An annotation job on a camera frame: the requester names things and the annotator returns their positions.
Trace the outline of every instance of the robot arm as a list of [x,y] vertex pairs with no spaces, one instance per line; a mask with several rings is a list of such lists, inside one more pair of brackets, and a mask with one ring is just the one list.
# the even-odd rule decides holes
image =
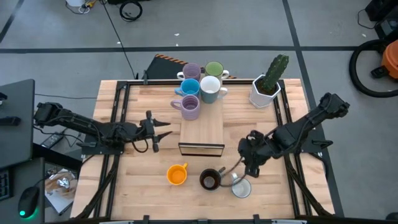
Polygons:
[[153,119],[150,111],[146,112],[147,118],[140,121],[140,127],[137,127],[132,123],[101,123],[63,109],[59,103],[39,103],[37,107],[37,112],[34,115],[36,126],[43,128],[44,126],[61,125],[93,136],[97,140],[97,142],[82,143],[81,146],[96,147],[99,143],[113,148],[127,142],[152,139],[153,150],[158,152],[159,141],[171,133],[155,135],[154,127],[166,126],[170,123]]
[[298,121],[275,128],[266,135],[251,131],[246,139],[239,141],[238,152],[244,158],[245,173],[259,176],[259,166],[268,159],[278,159],[289,153],[299,153],[308,133],[326,119],[342,118],[349,104],[338,95],[326,93],[320,104]]

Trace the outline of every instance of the vacuum hose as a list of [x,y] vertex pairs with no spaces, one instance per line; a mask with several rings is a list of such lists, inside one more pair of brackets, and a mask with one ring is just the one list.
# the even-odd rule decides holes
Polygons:
[[349,60],[349,76],[351,81],[353,82],[355,88],[362,93],[376,98],[388,98],[393,96],[398,96],[398,90],[394,91],[386,91],[386,92],[378,92],[373,91],[366,88],[358,78],[358,74],[356,73],[356,61],[358,59],[359,54],[364,50],[371,50],[378,48],[380,46],[387,46],[390,44],[387,40],[370,40],[363,44],[361,44],[352,54],[351,59]]

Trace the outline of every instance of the desk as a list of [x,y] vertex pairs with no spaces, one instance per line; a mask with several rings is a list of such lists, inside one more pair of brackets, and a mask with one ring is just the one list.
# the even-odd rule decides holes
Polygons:
[[[110,120],[116,83],[116,80],[101,82],[94,119],[101,122]],[[295,121],[308,111],[302,84],[299,79],[287,79],[285,85],[290,111]],[[139,154],[131,145],[126,145],[119,163],[112,220],[142,220],[143,215],[150,215],[151,220],[252,219],[253,214],[260,214],[260,218],[294,217],[283,159],[270,159],[260,167],[259,178],[248,177],[252,192],[247,198],[236,198],[230,192],[231,189],[221,188],[216,192],[206,192],[200,187],[199,175],[204,169],[219,169],[223,166],[228,169],[236,163],[239,159],[238,142],[250,130],[268,133],[277,126],[272,105],[255,109],[249,103],[250,85],[224,86],[229,92],[224,98],[223,107],[225,149],[222,157],[180,155],[178,141],[181,115],[170,106],[171,100],[180,98],[173,92],[176,85],[131,87],[126,121],[137,123],[145,118],[146,110],[151,110],[154,118],[171,123],[169,126],[157,128],[157,133],[173,133],[162,140],[157,154],[151,149]],[[116,121],[119,121],[121,115],[121,110],[118,111]],[[302,154],[301,160],[308,188],[324,208],[333,213],[322,163],[308,154]],[[71,217],[83,210],[98,188],[102,161],[103,156],[95,156],[82,167]],[[187,181],[180,186],[170,185],[165,176],[167,169],[171,165],[184,162],[188,163]],[[244,166],[241,164],[235,171],[241,175],[243,170]],[[303,200],[297,186],[296,191],[301,214],[304,214]],[[105,192],[101,215],[104,215],[107,196],[108,193]]]

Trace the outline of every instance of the white pot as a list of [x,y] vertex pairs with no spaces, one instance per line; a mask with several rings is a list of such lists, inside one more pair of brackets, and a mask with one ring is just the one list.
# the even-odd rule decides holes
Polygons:
[[256,87],[256,82],[258,79],[263,78],[265,75],[260,75],[257,77],[252,83],[251,83],[251,92],[250,92],[250,103],[253,104],[256,108],[264,108],[268,106],[272,100],[278,95],[280,92],[280,86],[279,83],[276,83],[277,85],[277,90],[272,96],[261,94],[258,92],[257,87]]

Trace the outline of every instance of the gray floor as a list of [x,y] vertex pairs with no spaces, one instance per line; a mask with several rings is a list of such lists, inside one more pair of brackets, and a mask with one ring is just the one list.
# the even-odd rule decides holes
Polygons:
[[[18,0],[0,7],[0,29],[6,24]],[[357,25],[356,14],[369,0],[288,0],[301,46],[355,46],[376,39],[373,30]],[[125,47],[178,46],[293,46],[284,4],[281,0],[151,0],[142,2],[144,13],[133,23],[119,17],[116,6],[107,5]],[[364,24],[371,26],[365,14]],[[64,1],[24,1],[1,49],[119,48],[118,38],[100,4],[85,15],[75,15]],[[142,74],[153,56],[167,54],[201,65],[210,60],[240,78],[255,78],[265,72],[275,55],[290,55],[284,78],[301,78],[294,49],[291,51],[225,50],[128,52],[135,72]],[[347,117],[326,121],[325,136],[335,144],[330,157],[346,217],[384,219],[398,212],[397,98],[375,99],[358,93],[348,76],[349,51],[303,52],[315,99],[330,91],[351,104]],[[393,90],[388,80],[374,81],[369,71],[380,57],[366,52],[358,61],[363,82],[376,90]],[[63,96],[96,96],[103,79],[131,79],[123,53],[0,54],[0,85],[26,78],[36,80],[36,92]],[[85,116],[92,116],[94,100],[67,100],[37,96],[40,101],[57,101]],[[46,129],[60,131],[61,127]],[[35,142],[46,136],[35,133]],[[70,153],[65,142],[56,150]],[[59,219],[51,208],[46,219]]]

